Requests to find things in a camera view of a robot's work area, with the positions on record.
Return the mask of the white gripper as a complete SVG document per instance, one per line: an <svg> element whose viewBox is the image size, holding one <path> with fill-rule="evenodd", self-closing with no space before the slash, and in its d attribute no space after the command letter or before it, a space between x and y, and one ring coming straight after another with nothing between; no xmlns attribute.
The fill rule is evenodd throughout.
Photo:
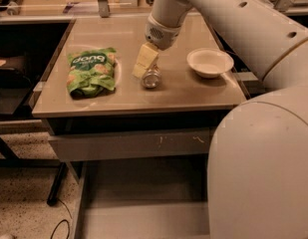
<svg viewBox="0 0 308 239"><path fill-rule="evenodd" d="M170 16L150 14L146 23L147 42L139 51L133 75L141 79L157 61L158 49L164 51L175 42L181 28L181 22Z"/></svg>

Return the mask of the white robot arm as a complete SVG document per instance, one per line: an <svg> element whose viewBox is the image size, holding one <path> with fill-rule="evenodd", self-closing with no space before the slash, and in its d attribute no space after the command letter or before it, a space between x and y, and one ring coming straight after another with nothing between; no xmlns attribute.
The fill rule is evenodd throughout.
<svg viewBox="0 0 308 239"><path fill-rule="evenodd" d="M154 0L147 40L168 49L190 9L266 89L213 135L210 238L308 239L308 28L259 0Z"/></svg>

